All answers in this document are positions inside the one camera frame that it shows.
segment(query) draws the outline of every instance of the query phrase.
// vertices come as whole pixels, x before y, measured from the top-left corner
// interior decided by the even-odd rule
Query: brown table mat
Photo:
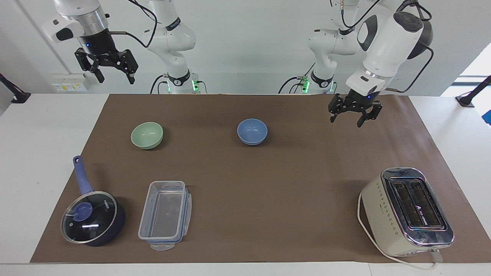
[[[31,262],[390,262],[360,227],[356,203],[383,169],[409,166],[426,175],[455,232],[454,244],[441,251],[444,261],[490,263],[491,241],[410,99],[381,96],[379,118],[359,129],[357,113],[329,122],[331,98],[110,95],[82,157],[92,186],[124,206],[126,224],[103,247],[65,241],[60,220],[80,195],[72,174]],[[256,147],[236,133],[250,117],[269,129]],[[130,141],[145,121],[165,131],[150,151]],[[187,236],[164,252],[137,235],[155,180],[184,181],[193,200]],[[428,254],[405,260],[431,262]]]

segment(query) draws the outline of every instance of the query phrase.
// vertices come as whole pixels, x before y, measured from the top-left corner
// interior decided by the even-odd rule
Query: green bowl
[[[162,142],[164,130],[155,122],[146,122],[135,127],[131,132],[131,142],[141,149],[153,149]]]

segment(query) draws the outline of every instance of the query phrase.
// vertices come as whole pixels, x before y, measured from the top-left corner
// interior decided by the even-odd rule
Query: black pole
[[[0,73],[0,82],[3,83],[12,94],[14,94],[14,99],[11,101],[13,104],[23,104],[27,101],[30,96],[30,93],[26,93],[22,91],[22,89],[18,88],[17,85],[11,83]]]
[[[488,76],[482,83],[480,83],[476,89],[474,89],[473,91],[471,91],[467,96],[465,97],[455,97],[455,99],[457,99],[457,102],[459,102],[459,104],[465,108],[473,108],[474,105],[472,104],[472,99],[474,99],[474,97],[479,94],[479,92],[481,92],[484,88],[486,88],[486,86],[490,85],[491,84],[491,76]]]

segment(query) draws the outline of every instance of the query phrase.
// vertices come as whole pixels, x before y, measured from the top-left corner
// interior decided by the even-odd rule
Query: toaster slot
[[[444,229],[445,225],[426,185],[419,179],[390,181],[397,204],[411,230]]]

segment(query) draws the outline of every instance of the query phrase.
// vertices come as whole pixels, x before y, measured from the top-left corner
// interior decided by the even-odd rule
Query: toaster
[[[454,233],[425,176],[415,168],[382,171],[361,192],[375,242],[389,256],[449,247]]]

